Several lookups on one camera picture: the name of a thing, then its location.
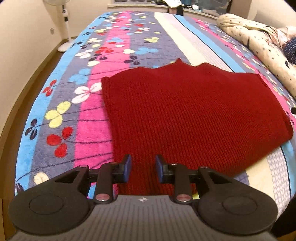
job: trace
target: bed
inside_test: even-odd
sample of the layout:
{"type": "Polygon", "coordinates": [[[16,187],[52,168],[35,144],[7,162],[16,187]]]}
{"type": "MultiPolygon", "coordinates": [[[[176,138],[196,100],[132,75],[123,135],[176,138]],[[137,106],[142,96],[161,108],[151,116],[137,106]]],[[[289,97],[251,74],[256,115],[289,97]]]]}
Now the bed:
{"type": "MultiPolygon", "coordinates": [[[[296,103],[288,91],[217,26],[159,12],[108,12],[82,31],[36,98],[18,152],[15,194],[75,166],[99,168],[112,161],[101,78],[139,66],[158,68],[177,58],[193,66],[208,62],[230,72],[260,74],[296,123],[291,113],[296,103]]],[[[293,137],[235,177],[271,196],[279,215],[296,192],[295,148],[293,137]]]]}

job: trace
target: red knit fabric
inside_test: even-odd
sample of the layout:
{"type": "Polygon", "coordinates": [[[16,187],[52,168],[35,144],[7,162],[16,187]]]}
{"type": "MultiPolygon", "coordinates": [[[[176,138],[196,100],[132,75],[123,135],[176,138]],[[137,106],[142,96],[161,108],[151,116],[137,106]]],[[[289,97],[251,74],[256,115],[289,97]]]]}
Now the red knit fabric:
{"type": "Polygon", "coordinates": [[[171,194],[158,183],[155,155],[190,169],[233,176],[293,136],[290,121],[257,74],[204,63],[135,68],[102,79],[114,160],[132,155],[121,194],[171,194]]]}

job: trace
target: white fan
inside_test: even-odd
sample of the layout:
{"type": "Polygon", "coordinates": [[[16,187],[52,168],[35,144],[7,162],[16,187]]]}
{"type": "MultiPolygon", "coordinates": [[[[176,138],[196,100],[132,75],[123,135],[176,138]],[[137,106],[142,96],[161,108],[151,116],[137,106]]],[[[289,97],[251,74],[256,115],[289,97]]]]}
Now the white fan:
{"type": "Polygon", "coordinates": [[[66,3],[70,0],[44,0],[46,3],[53,5],[53,6],[59,6],[61,5],[62,7],[62,13],[63,13],[63,17],[64,17],[64,21],[65,21],[65,25],[66,25],[66,29],[67,29],[67,34],[68,34],[68,39],[69,41],[67,43],[62,44],[59,48],[58,51],[60,52],[66,52],[66,50],[68,48],[70,48],[70,46],[73,44],[73,41],[71,39],[70,36],[70,31],[69,31],[69,24],[68,24],[68,11],[66,9],[66,3]]]}

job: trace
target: star-patterned blanket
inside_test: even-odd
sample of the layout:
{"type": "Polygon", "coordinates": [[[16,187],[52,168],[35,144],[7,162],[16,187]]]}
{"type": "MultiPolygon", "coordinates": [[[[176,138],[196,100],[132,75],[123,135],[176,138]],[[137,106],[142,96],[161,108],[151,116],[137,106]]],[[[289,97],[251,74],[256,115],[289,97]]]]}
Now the star-patterned blanket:
{"type": "MultiPolygon", "coordinates": [[[[108,12],[82,31],[36,98],[18,152],[15,193],[78,165],[98,168],[112,161],[101,78],[130,68],[158,68],[177,58],[193,66],[208,62],[226,71],[260,74],[292,125],[296,122],[290,112],[296,103],[277,78],[217,26],[159,12],[108,12]]],[[[295,147],[292,138],[236,177],[270,195],[279,214],[296,192],[295,147]]],[[[91,186],[89,196],[93,193],[91,186]]]]}

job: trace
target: wooden floor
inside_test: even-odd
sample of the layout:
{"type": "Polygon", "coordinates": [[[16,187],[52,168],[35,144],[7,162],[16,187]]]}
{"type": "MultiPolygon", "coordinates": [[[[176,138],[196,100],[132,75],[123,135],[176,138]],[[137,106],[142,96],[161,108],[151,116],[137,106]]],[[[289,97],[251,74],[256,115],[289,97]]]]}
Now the wooden floor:
{"type": "Polygon", "coordinates": [[[0,160],[0,197],[3,199],[3,223],[6,239],[15,232],[15,229],[8,218],[7,209],[9,202],[14,197],[15,165],[21,136],[34,100],[61,57],[62,53],[56,52],[54,57],[38,75],[35,84],[33,84],[29,94],[25,97],[17,116],[12,123],[7,142],[4,146],[3,155],[0,160]]]}

